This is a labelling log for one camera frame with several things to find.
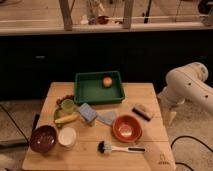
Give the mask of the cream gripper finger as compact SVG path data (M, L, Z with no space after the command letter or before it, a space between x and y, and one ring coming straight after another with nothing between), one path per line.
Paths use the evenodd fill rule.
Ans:
M167 116L166 116L166 125L169 126L173 122L175 117L176 117L176 114L177 114L176 108L172 107L172 108L168 109L166 114L167 114Z

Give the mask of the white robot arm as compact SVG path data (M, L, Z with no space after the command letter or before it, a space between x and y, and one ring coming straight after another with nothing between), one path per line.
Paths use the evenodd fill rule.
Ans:
M207 67L200 62L193 62L167 73L166 86L157 95L165 126L171 124L176 116L175 108L186 99L213 114L213 88L205 84L208 75Z

